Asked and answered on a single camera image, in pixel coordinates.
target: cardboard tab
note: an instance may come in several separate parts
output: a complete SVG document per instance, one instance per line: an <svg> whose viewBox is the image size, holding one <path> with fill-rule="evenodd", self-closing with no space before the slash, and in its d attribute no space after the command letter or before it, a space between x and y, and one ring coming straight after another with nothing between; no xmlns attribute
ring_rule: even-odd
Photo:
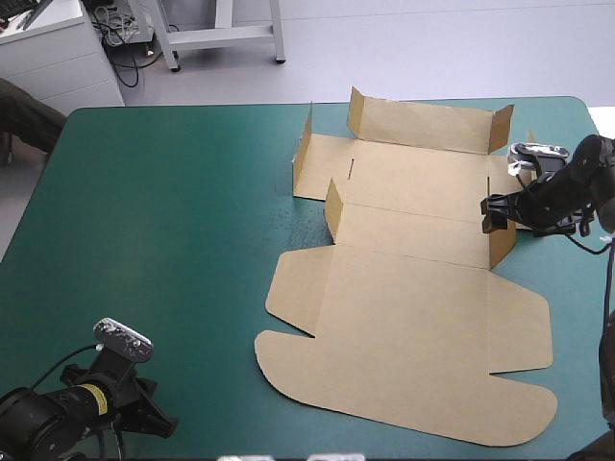
<svg viewBox="0 0 615 461"><path fill-rule="evenodd" d="M321 247L282 254L265 302L267 311L315 334L333 249Z"/></svg>
<svg viewBox="0 0 615 461"><path fill-rule="evenodd" d="M491 136L489 138L489 152L495 152L508 144L510 135L510 120L514 106L506 106L493 114L491 121Z"/></svg>

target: flattened cardboard box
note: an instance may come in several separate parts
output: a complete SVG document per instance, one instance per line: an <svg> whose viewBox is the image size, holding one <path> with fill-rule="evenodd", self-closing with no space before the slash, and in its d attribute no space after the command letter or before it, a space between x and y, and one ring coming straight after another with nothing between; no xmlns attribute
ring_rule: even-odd
<svg viewBox="0 0 615 461"><path fill-rule="evenodd" d="M505 158L512 107L459 109L353 89L356 139L311 132L294 195L326 200L335 245L283 254L267 310L314 336L256 340L258 364L291 397L490 446L552 420L554 394L491 376L553 361L549 306L488 269L515 229L484 235L480 201L518 183Z"/></svg>

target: person's leg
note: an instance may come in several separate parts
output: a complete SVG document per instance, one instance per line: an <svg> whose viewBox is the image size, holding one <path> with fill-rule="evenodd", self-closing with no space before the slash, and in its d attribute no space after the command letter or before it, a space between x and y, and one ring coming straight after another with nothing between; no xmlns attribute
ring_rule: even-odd
<svg viewBox="0 0 615 461"><path fill-rule="evenodd" d="M48 154L54 149L66 117L17 86L0 79L0 133L12 133Z"/></svg>

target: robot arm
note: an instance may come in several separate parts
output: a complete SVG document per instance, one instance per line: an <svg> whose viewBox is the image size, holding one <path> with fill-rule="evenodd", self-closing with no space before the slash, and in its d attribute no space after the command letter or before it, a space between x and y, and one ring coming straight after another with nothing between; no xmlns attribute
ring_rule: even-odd
<svg viewBox="0 0 615 461"><path fill-rule="evenodd" d="M152 400L156 382L135 371L135 364L151 358L152 343L113 319L101 320L94 334L100 341L98 356L88 369L68 365L61 375L65 389L39 394L34 390L39 380L0 399L0 459L61 459L92 435L98 437L101 458L106 459L102 433L107 429L122 450L122 431L164 438L173 434L177 419L167 417Z"/></svg>
<svg viewBox="0 0 615 461"><path fill-rule="evenodd" d="M509 195L491 195L480 204L485 233L506 229L508 219L540 235L589 234L597 211L602 227L615 231L615 145L612 139L591 134L583 139L570 162L560 147L513 144L512 174L536 172L536 180Z"/></svg>

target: green table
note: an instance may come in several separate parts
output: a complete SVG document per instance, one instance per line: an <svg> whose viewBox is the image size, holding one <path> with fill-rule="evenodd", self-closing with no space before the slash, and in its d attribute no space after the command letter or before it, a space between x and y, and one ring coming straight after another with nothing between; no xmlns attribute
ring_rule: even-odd
<svg viewBox="0 0 615 461"><path fill-rule="evenodd" d="M516 104L511 140L532 129L540 141L575 147L596 130L573 98L442 103ZM350 135L347 109L316 105L314 130ZM0 393L90 343L92 325L110 316L153 339L154 358L140 374L159 382L157 401L180 418L168 440L129 436L131 457L560 458L603 433L605 256L563 237L522 235L496 270L551 303L554 364L519 378L549 386L559 407L528 444L489 449L362 420L301 405L266 382L254 338L292 330L264 309L278 256L331 243L323 204L291 194L307 113L307 105L73 113L0 264ZM55 375L42 389L58 385Z"/></svg>

